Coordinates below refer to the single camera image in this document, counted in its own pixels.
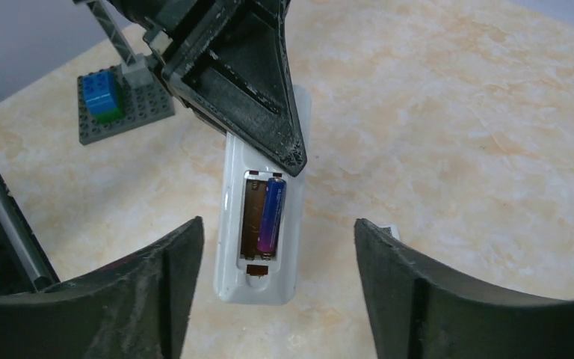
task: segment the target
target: gray block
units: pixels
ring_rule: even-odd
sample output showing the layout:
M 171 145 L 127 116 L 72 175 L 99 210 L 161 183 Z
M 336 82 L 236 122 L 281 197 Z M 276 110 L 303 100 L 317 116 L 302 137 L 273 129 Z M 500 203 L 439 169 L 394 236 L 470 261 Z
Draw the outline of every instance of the gray block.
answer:
M 120 133 L 136 129 L 138 127 L 153 123 L 175 114 L 173 101 L 170 94 L 159 82 L 150 85 L 132 88 L 122 76 L 120 66 L 108 69 L 114 73 L 119 87 L 123 92 L 123 107 L 125 116 L 113 123 L 100 124 L 91 116 L 87 106 L 84 104 L 82 96 L 82 79 L 78 77 L 78 130 L 80 143 L 83 145 L 92 144 L 119 135 Z
M 122 75 L 132 88 L 139 88 L 155 82 L 144 54 L 136 55 L 133 64 L 122 63 L 121 68 Z

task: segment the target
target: beige table surface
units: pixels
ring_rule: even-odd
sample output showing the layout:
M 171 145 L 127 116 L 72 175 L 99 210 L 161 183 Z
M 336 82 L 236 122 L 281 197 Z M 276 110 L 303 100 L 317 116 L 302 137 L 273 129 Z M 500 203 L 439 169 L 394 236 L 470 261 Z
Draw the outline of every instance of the beige table surface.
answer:
M 292 3 L 291 72 L 313 98 L 295 298 L 213 293 L 224 137 L 190 111 L 79 144 L 75 78 L 119 62 L 106 42 L 0 104 L 0 171 L 61 278 L 203 216 L 183 358 L 373 358 L 356 218 L 480 279 L 574 298 L 574 28 L 505 1 Z M 126 31 L 143 51 L 141 34 Z

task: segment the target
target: blue battery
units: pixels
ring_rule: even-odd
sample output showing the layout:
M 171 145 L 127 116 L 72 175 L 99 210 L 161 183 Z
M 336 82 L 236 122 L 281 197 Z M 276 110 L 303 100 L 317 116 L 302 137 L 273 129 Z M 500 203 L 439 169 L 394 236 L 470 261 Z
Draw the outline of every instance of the blue battery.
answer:
M 284 179 L 278 177 L 268 179 L 261 227 L 259 228 L 259 241 L 256 243 L 256 249 L 262 254 L 272 254 L 276 250 L 280 215 L 283 213 L 285 201 L 285 189 L 286 182 Z

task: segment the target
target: gray wall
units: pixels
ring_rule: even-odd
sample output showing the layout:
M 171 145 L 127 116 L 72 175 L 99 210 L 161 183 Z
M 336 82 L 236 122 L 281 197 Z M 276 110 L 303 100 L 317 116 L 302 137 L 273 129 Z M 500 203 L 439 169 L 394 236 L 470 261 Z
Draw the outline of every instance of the gray wall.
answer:
M 514 1 L 574 24 L 574 0 Z M 0 9 L 7 9 L 0 10 L 0 101 L 105 39 L 88 9 L 72 0 L 0 0 Z

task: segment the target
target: baseplate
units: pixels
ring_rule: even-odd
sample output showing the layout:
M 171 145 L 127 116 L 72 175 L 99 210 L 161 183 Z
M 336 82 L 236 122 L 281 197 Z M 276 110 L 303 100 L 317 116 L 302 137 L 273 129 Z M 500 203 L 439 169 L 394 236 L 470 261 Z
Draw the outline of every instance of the baseplate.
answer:
M 153 81 L 150 85 L 131 88 L 122 76 L 120 65 L 101 69 L 100 71 L 104 70 L 110 70 L 114 74 L 119 85 L 118 90 L 122 91 L 124 117 L 112 123 L 98 123 L 84 104 L 82 95 L 82 79 L 84 76 L 79 76 L 78 130 L 81 144 L 92 144 L 149 123 L 163 120 L 175 114 L 173 100 L 159 82 Z

